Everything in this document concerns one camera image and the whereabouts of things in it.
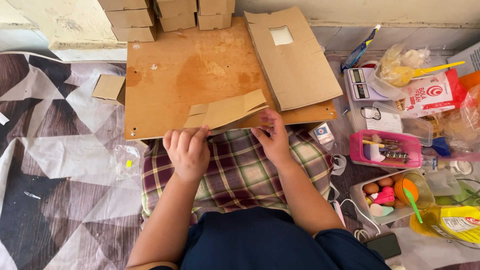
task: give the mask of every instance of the yellow plastic bottle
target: yellow plastic bottle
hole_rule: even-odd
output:
[[[420,215],[423,223],[410,216],[410,227],[417,233],[480,244],[480,207],[432,206]]]

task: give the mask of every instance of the white cable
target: white cable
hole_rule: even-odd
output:
[[[375,226],[375,228],[377,228],[378,233],[377,233],[375,236],[378,236],[379,234],[382,233],[382,232],[380,231],[380,229],[378,228],[377,224],[375,224],[372,220],[370,220],[369,218],[367,218],[367,216],[365,216],[365,215],[360,211],[360,209],[357,207],[357,205],[356,205],[351,199],[344,199],[344,200],[342,201],[342,203],[340,204],[340,207],[342,207],[342,204],[343,204],[345,201],[351,201],[351,202],[353,203],[353,205],[355,206],[355,208],[359,211],[360,215],[362,215],[364,218],[368,219],[368,221],[370,221],[370,222]]]
[[[364,240],[370,239],[370,234],[364,229],[355,230],[355,232],[353,233],[353,236],[359,241],[362,241],[360,239],[360,236],[362,236]]]

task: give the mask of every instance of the plaid cushion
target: plaid cushion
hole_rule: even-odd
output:
[[[303,131],[287,128],[290,154],[315,188],[328,196],[331,156]],[[209,211],[221,213],[256,206],[288,212],[278,172],[266,158],[262,145],[250,130],[228,131],[209,140],[210,163],[202,177],[192,208],[191,224]],[[174,168],[161,139],[152,140],[145,152],[142,215],[152,214]]]

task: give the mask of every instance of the wooden tabletop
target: wooden tabletop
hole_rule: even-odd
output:
[[[159,27],[157,41],[128,43],[125,139],[162,137],[183,127],[191,105],[260,88],[276,110],[242,17],[233,17],[232,27],[221,30],[163,33]],[[336,118],[331,100],[280,114],[286,124]],[[239,128],[259,125],[254,115]]]

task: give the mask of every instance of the red snack bag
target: red snack bag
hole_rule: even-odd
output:
[[[467,90],[458,80],[456,69],[414,80],[406,86],[410,98],[396,101],[403,115],[421,117],[459,108]]]

